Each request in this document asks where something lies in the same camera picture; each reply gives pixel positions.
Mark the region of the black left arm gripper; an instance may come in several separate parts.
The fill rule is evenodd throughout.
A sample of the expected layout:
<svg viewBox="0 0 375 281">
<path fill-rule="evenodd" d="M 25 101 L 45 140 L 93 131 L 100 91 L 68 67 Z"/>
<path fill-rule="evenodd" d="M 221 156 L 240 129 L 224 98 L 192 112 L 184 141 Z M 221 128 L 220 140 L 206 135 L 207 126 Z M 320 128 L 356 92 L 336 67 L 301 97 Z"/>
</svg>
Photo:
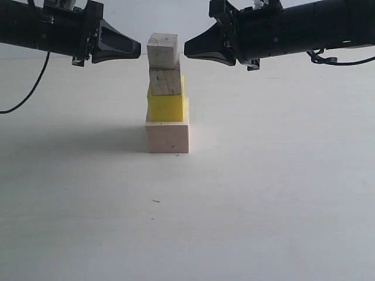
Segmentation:
<svg viewBox="0 0 375 281">
<path fill-rule="evenodd" d="M 87 1 L 44 1 L 39 9 L 36 48 L 72 57 L 72 65 L 83 66 L 109 60 L 131 60 L 141 55 L 141 44 L 122 34 L 103 19 L 104 4 Z"/>
</svg>

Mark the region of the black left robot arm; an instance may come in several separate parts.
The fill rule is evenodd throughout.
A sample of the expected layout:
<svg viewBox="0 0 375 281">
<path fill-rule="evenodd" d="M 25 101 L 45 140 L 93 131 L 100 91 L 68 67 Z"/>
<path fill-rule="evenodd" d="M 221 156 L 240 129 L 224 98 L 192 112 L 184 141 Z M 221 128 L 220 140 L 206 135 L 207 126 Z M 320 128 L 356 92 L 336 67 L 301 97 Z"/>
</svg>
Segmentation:
<svg viewBox="0 0 375 281">
<path fill-rule="evenodd" d="M 71 57 L 74 66 L 87 60 L 134 60 L 142 44 L 104 19 L 104 4 L 87 1 L 1 1 L 1 43 Z"/>
</svg>

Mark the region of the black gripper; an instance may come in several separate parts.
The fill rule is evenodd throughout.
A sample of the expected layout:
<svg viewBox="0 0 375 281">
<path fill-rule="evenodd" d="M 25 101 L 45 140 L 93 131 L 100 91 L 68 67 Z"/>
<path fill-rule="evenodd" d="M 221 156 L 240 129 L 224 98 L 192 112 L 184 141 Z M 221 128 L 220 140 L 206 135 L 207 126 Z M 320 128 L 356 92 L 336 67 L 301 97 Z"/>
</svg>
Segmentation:
<svg viewBox="0 0 375 281">
<path fill-rule="evenodd" d="M 240 63 L 258 70 L 260 60 L 287 54 L 283 17 L 287 9 L 280 1 L 261 1 L 257 8 L 237 9 L 229 1 L 210 1 L 209 16 L 215 24 L 184 45 L 189 59 L 207 60 L 227 66 Z"/>
</svg>

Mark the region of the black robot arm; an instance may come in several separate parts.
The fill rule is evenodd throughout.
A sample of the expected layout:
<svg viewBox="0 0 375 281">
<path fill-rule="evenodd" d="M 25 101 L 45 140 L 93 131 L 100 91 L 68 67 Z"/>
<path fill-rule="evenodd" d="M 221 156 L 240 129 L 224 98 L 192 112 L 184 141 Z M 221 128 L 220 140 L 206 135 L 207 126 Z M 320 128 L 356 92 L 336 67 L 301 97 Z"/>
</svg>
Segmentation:
<svg viewBox="0 0 375 281">
<path fill-rule="evenodd" d="M 374 44 L 374 1 L 314 1 L 288 8 L 281 1 L 255 1 L 243 9 L 210 1 L 209 16 L 220 27 L 224 48 L 249 71 L 259 70 L 264 58 Z"/>
</svg>

